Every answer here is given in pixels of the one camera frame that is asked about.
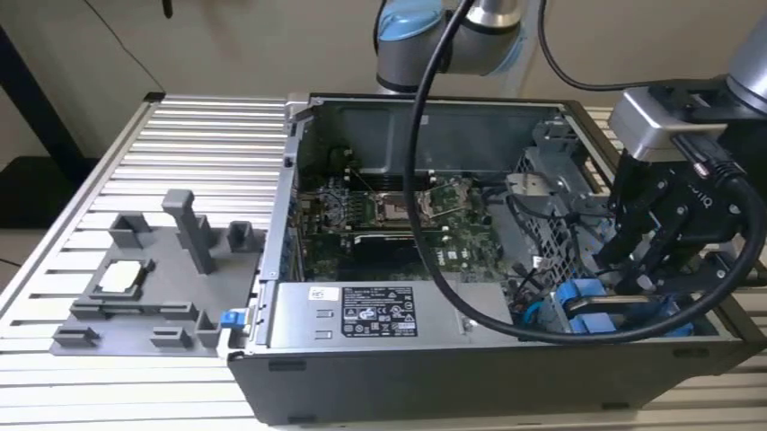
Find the white chip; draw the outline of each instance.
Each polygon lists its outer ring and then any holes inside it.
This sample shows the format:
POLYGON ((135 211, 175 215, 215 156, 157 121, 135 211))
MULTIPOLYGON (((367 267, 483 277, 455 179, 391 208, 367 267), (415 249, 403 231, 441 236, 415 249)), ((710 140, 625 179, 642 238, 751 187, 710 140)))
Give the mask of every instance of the white chip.
POLYGON ((142 263, 138 260, 120 260, 110 264, 100 278, 99 287, 103 292, 122 294, 136 282, 142 263))

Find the blue latch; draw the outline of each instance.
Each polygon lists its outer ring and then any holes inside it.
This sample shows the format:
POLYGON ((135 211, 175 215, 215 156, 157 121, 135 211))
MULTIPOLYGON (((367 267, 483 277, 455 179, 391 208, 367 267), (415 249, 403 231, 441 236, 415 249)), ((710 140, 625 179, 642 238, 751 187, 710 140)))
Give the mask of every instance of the blue latch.
POLYGON ((229 310, 221 314, 221 327, 233 330, 245 329, 246 312, 229 310))

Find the gray plastic post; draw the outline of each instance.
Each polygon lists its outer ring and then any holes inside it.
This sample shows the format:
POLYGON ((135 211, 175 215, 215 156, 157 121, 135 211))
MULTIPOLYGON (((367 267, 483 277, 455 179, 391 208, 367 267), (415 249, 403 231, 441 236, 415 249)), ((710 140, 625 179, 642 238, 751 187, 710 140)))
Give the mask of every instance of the gray plastic post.
POLYGON ((207 249, 207 237, 197 222, 195 211, 193 210, 194 201, 193 191, 174 189, 166 193, 162 206, 163 211, 177 220, 179 235, 183 243, 189 245, 187 251, 193 256, 197 272, 210 274, 217 270, 217 264, 207 249))

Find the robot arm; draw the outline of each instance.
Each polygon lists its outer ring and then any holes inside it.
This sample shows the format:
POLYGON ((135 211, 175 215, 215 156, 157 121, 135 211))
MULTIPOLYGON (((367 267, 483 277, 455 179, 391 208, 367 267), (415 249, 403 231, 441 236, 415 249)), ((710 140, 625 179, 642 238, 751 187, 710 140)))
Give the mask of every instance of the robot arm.
MULTIPOLYGON (((394 0, 383 9, 377 75, 383 92, 418 90, 451 15, 442 0, 394 0)), ((525 41, 521 17, 517 0, 478 0, 455 34, 441 72, 491 75, 506 71, 525 41)))

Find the gray 3d printed holder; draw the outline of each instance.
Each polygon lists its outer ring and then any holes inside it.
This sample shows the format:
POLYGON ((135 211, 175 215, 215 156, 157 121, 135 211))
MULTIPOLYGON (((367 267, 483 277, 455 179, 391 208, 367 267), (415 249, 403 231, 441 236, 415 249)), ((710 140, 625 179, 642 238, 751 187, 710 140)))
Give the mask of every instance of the gray 3d printed holder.
POLYGON ((215 356, 219 316, 249 304, 265 232, 249 222, 213 229, 190 190, 170 190, 177 228, 120 214, 114 245, 54 334, 51 352, 79 356, 215 356))

